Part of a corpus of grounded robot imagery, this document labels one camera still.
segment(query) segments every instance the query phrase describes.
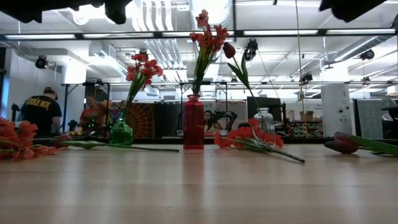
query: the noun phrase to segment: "table surface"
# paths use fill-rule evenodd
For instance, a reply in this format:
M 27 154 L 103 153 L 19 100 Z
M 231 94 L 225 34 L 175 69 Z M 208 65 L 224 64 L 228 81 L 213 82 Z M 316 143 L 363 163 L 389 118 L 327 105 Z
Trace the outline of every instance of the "table surface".
M 1 161 L 0 223 L 398 223 L 398 158 L 284 150 L 306 163 L 216 146 Z

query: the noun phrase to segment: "ceiling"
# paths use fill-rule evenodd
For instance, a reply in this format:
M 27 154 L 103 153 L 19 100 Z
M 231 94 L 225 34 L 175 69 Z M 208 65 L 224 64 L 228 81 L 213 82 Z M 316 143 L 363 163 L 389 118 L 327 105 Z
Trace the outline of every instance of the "ceiling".
M 155 24 L 155 1 L 153 4 L 152 18 Z M 330 11 L 318 11 L 320 1 L 298 0 L 298 14 L 296 13 L 295 1 L 279 1 L 278 5 L 272 6 L 272 1 L 237 0 L 236 1 L 236 28 L 240 30 L 256 29 L 331 29 L 331 28 L 377 28 L 389 27 L 398 12 L 398 1 L 387 1 L 384 4 L 367 12 L 355 21 L 345 23 L 339 21 L 331 15 Z M 192 30 L 188 0 L 175 0 L 171 2 L 171 21 L 175 30 Z M 144 6 L 144 16 L 146 16 L 146 6 Z M 123 25 L 114 25 L 107 21 L 100 13 L 93 13 L 94 19 L 90 19 L 86 24 L 80 26 L 73 21 L 73 14 L 69 9 L 58 11 L 47 11 L 43 13 L 43 23 L 30 22 L 22 24 L 15 19 L 0 13 L 0 33 L 2 34 L 27 34 L 27 33 L 71 33 L 71 32 L 134 32 L 136 31 L 131 18 Z M 229 5 L 229 15 L 227 28 L 233 28 L 232 6 Z M 314 57 L 322 53 L 332 54 L 338 52 L 362 37 L 261 37 L 257 38 L 259 50 L 257 56 L 248 68 L 251 82 L 266 81 L 267 73 L 273 81 L 290 81 L 295 78 L 299 80 L 300 73 L 295 73 L 300 67 L 311 61 Z M 228 39 L 240 54 L 249 38 Z M 16 46 L 16 42 L 8 43 L 11 47 Z M 29 41 L 21 42 L 23 54 L 31 55 L 35 49 L 67 49 L 71 53 L 78 55 L 89 64 L 87 76 L 89 78 L 102 78 L 120 82 L 120 74 L 112 67 L 98 63 L 93 54 L 87 55 L 87 48 L 91 45 L 101 45 L 107 49 L 113 46 L 117 52 L 117 60 L 122 66 L 132 65 L 126 55 L 134 54 L 137 49 L 146 49 L 144 40 L 71 40 L 71 41 Z M 177 39 L 178 51 L 180 52 L 183 64 L 187 68 L 187 77 L 193 75 L 195 67 L 195 46 L 188 39 Z M 362 60 L 349 59 L 345 63 L 349 65 L 351 80 L 360 80 L 364 74 L 370 74 L 391 66 L 397 65 L 397 39 L 393 37 L 380 45 L 373 47 L 376 56 L 374 59 L 365 60 L 362 67 Z M 218 71 L 214 74 L 214 81 L 229 81 L 232 74 L 226 65 L 230 62 L 224 55 L 217 61 Z M 320 66 L 308 69 L 311 71 L 314 80 L 319 80 Z M 396 70 L 377 77 L 374 80 L 391 80 L 397 77 Z

